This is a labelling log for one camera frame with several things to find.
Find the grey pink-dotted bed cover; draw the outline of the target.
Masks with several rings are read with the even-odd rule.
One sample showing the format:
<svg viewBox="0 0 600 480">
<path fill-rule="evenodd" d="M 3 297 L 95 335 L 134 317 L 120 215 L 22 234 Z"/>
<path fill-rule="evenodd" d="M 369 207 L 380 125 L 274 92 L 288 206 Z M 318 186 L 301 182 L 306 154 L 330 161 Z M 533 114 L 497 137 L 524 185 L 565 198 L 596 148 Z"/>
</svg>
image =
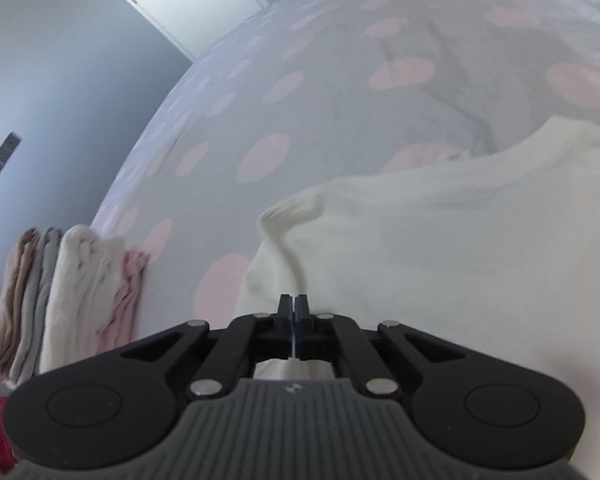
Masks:
<svg viewBox="0 0 600 480">
<path fill-rule="evenodd" d="M 600 0 L 279 0 L 196 59 L 93 222 L 149 256 L 135 333 L 228 323 L 268 207 L 600 124 Z"/>
</svg>

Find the folded pink garment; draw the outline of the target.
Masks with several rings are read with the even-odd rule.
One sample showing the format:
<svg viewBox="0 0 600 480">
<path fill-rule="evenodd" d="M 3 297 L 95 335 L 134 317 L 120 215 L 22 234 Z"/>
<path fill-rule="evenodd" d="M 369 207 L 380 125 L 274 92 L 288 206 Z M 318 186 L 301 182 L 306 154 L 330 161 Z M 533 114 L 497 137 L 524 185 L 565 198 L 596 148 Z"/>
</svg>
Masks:
<svg viewBox="0 0 600 480">
<path fill-rule="evenodd" d="M 140 300 L 143 274 L 149 259 L 146 252 L 135 247 L 125 249 L 122 259 L 122 284 L 114 295 L 114 307 L 110 317 L 97 332 L 97 354 L 131 342 L 135 309 Z"/>
</svg>

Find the folded white garment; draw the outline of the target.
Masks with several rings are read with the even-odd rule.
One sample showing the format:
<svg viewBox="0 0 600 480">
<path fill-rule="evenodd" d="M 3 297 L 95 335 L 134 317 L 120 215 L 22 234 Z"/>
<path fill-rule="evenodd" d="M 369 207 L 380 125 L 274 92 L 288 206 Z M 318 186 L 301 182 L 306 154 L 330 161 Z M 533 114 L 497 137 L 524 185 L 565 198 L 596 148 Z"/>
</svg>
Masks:
<svg viewBox="0 0 600 480">
<path fill-rule="evenodd" d="M 50 286 L 38 372 L 94 356 L 122 284 L 124 240 L 88 226 L 65 232 Z"/>
</svg>

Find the folded grey garment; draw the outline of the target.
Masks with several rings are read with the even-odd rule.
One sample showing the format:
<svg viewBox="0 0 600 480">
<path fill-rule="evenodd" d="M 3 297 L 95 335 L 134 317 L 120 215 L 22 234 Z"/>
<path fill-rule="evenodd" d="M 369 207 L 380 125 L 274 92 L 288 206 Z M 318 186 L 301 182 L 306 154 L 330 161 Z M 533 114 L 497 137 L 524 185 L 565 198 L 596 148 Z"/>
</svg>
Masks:
<svg viewBox="0 0 600 480">
<path fill-rule="evenodd" d="M 61 237 L 61 229 L 46 229 L 40 236 L 34 251 L 34 259 L 22 300 L 20 341 L 8 375 L 9 381 L 14 386 L 20 386 L 30 379 L 38 366 L 47 301 L 50 296 L 50 286 L 52 286 Z"/>
</svg>

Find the folded beige garment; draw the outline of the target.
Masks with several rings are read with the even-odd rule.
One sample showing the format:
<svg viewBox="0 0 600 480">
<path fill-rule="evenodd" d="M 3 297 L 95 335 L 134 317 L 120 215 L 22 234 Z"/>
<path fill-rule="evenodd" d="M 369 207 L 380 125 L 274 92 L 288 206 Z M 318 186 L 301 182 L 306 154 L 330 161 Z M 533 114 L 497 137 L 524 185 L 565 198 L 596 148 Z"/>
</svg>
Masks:
<svg viewBox="0 0 600 480">
<path fill-rule="evenodd" d="M 40 232 L 28 229 L 7 256 L 0 295 L 0 380 L 8 376 L 20 341 L 24 289 L 39 240 Z"/>
</svg>

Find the cream white long-sleeve shirt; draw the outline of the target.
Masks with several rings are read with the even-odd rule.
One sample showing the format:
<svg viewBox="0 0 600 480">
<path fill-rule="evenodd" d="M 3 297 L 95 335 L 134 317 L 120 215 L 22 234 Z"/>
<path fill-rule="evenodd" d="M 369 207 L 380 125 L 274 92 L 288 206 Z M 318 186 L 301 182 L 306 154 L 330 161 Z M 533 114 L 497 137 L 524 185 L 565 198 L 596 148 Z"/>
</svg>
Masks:
<svg viewBox="0 0 600 480">
<path fill-rule="evenodd" d="M 550 118 L 513 148 L 340 178 L 265 211 L 237 314 L 305 294 L 565 382 L 586 411 L 574 464 L 600 479 L 600 127 Z"/>
</svg>

